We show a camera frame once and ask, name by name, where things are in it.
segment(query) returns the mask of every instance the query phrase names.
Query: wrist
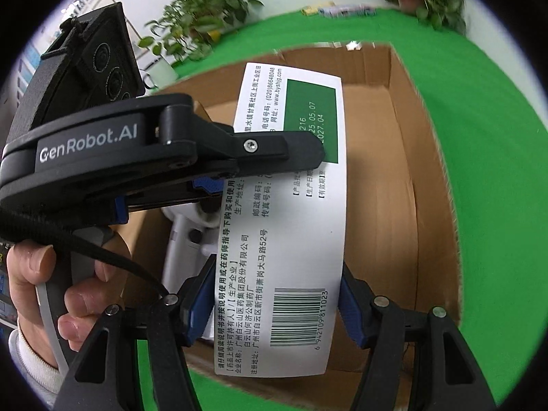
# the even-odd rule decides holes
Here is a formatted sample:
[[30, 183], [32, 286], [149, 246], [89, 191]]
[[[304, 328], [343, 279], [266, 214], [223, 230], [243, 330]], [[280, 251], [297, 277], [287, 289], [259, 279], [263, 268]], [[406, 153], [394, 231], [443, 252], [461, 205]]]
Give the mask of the wrist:
[[57, 361], [49, 345], [48, 335], [44, 326], [38, 326], [29, 322], [25, 317], [19, 317], [19, 328], [23, 337], [37, 356], [42, 358], [48, 365], [57, 369]]

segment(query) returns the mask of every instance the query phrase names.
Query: brown cardboard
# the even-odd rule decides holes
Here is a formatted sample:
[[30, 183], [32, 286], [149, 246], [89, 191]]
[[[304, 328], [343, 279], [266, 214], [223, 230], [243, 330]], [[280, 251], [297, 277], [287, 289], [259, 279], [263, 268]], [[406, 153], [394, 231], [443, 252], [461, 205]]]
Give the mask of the brown cardboard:
[[211, 122], [211, 117], [209, 117], [209, 114], [207, 113], [206, 109], [197, 100], [194, 100], [194, 114], [197, 114], [202, 119], [207, 120], [208, 122]]
[[[251, 59], [338, 75], [343, 83], [347, 142], [345, 261], [376, 294], [426, 311], [444, 306], [458, 322], [459, 259], [453, 209], [439, 146], [424, 104], [390, 46], [364, 44], [301, 48]], [[246, 61], [205, 72], [163, 93], [185, 92], [215, 122], [232, 124]], [[133, 215], [121, 234], [134, 258], [161, 273], [169, 236], [158, 211]], [[127, 304], [143, 300], [128, 285]], [[191, 366], [214, 376], [213, 349], [185, 350]], [[366, 351], [348, 338], [338, 319], [328, 372], [299, 379], [223, 382], [254, 394], [315, 409], [348, 409]], [[402, 373], [405, 403], [409, 377]]]

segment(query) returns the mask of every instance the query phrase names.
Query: green backdrop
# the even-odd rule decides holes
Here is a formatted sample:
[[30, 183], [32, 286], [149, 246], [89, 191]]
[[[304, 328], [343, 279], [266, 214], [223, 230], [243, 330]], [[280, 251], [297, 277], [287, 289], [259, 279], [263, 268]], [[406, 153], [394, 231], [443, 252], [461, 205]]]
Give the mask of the green backdrop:
[[[457, 210], [464, 273], [461, 331], [500, 401], [536, 349], [548, 305], [548, 134], [510, 79], [477, 46], [395, 11], [328, 19], [289, 13], [223, 38], [181, 77], [319, 41], [391, 43], [438, 134]], [[140, 361], [146, 367], [146, 343]], [[193, 374], [204, 411], [291, 410]], [[150, 388], [150, 378], [144, 382]], [[147, 403], [152, 402], [149, 394]]]

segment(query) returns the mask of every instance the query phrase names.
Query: human hand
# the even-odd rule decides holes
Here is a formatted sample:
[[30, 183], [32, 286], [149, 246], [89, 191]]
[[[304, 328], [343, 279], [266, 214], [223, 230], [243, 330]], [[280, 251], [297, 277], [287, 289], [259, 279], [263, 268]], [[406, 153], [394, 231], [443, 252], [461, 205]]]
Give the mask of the human hand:
[[[104, 246], [131, 258], [127, 245], [116, 234]], [[57, 256], [52, 246], [42, 247], [31, 240], [14, 245], [7, 257], [9, 291], [18, 312], [19, 326], [32, 349], [46, 363], [57, 368], [40, 316], [35, 286], [50, 279]], [[59, 334], [73, 351], [79, 351], [99, 315], [109, 304], [121, 303], [120, 295], [128, 273], [95, 261], [95, 277], [70, 287], [65, 293], [68, 314], [59, 317]]]

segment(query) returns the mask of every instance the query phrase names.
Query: blue gripper pad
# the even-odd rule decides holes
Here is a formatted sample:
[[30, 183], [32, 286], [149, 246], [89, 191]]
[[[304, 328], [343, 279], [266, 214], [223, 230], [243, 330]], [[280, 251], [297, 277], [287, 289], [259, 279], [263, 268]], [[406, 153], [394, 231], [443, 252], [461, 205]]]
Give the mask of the blue gripper pad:
[[341, 279], [339, 312], [349, 337], [354, 340], [360, 348], [364, 348], [367, 336], [363, 332], [362, 312], [348, 282], [344, 278]]
[[215, 265], [205, 277], [194, 303], [189, 309], [189, 326], [186, 339], [189, 346], [204, 334], [211, 311], [215, 306]]
[[210, 177], [199, 177], [192, 181], [192, 186], [194, 188], [202, 188], [209, 195], [217, 195], [218, 193], [223, 193], [225, 186], [224, 179], [211, 179]]
[[116, 208], [116, 224], [127, 224], [129, 221], [128, 208], [125, 205], [125, 196], [118, 196], [114, 199]]

